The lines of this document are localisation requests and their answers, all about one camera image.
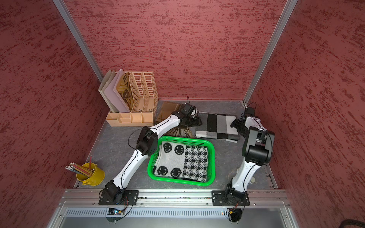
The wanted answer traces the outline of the brown plaid fringed scarf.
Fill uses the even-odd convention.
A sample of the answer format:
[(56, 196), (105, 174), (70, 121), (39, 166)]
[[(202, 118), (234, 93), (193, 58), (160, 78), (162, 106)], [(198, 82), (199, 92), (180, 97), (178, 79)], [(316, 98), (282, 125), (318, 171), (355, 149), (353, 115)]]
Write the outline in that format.
[[(175, 111), (180, 111), (183, 108), (184, 104), (164, 101), (161, 105), (157, 107), (157, 116), (155, 119), (155, 125), (161, 123), (165, 119), (169, 118), (171, 114)], [(178, 126), (169, 130), (164, 136), (172, 136), (172, 137), (182, 137), (182, 138), (195, 138), (190, 127), (187, 126)]]

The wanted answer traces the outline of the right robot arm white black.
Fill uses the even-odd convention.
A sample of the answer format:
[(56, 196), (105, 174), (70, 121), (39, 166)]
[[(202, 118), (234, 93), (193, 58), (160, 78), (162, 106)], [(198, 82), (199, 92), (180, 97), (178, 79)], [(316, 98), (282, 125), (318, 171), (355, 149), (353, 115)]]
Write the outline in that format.
[(260, 167), (270, 162), (273, 152), (274, 132), (267, 130), (255, 116), (246, 116), (244, 120), (243, 162), (225, 190), (225, 200), (229, 205), (247, 203), (252, 177)]

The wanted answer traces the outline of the grey black checked scarf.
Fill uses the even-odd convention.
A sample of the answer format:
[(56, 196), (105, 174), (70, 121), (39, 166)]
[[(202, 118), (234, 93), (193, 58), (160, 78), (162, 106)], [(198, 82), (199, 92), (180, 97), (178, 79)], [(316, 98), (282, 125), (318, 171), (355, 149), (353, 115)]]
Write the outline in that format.
[(196, 127), (196, 138), (226, 140), (233, 143), (237, 143), (240, 139), (237, 130), (231, 127), (231, 123), (236, 119), (235, 116), (206, 112), (200, 112), (198, 116), (202, 125)]

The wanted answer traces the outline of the smiley houndstooth scarf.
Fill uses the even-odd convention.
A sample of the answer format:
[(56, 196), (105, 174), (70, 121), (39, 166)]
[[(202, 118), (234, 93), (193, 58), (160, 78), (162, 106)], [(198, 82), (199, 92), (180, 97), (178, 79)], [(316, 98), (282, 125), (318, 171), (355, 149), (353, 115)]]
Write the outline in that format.
[(162, 142), (158, 158), (153, 167), (157, 177), (206, 182), (208, 169), (208, 148)]

